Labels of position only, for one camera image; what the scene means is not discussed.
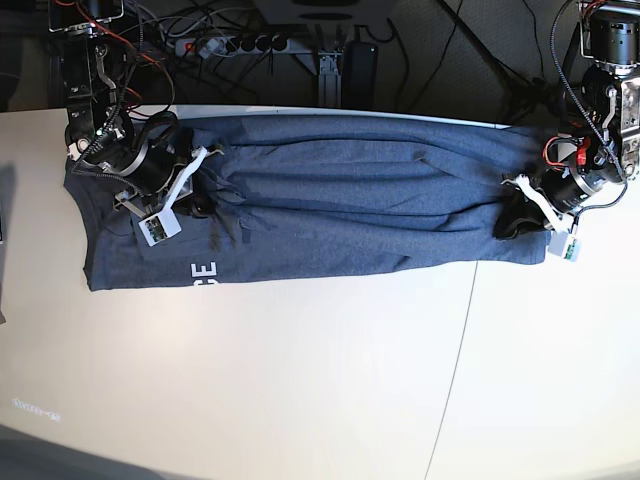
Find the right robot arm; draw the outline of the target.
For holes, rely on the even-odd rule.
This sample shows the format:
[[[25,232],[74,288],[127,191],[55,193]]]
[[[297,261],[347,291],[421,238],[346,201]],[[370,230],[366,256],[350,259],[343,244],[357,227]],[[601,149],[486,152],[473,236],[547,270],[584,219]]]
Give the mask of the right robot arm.
[[[49,31],[59,47],[70,174],[101,179],[114,206],[141,218],[163,207],[194,218],[215,212],[196,173],[187,173],[193,134],[168,107],[144,116],[133,87],[146,67],[172,78],[145,38],[157,20],[136,1],[51,1]]]

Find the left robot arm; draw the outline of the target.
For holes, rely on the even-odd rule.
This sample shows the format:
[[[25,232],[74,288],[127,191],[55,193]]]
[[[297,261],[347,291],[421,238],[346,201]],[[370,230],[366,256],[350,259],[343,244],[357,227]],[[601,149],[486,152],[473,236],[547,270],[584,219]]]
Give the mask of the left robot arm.
[[[587,201],[639,175],[639,4],[580,1],[570,45],[552,58],[559,75],[562,131],[542,164],[504,178],[512,189],[494,226],[497,239],[543,230],[575,232]]]

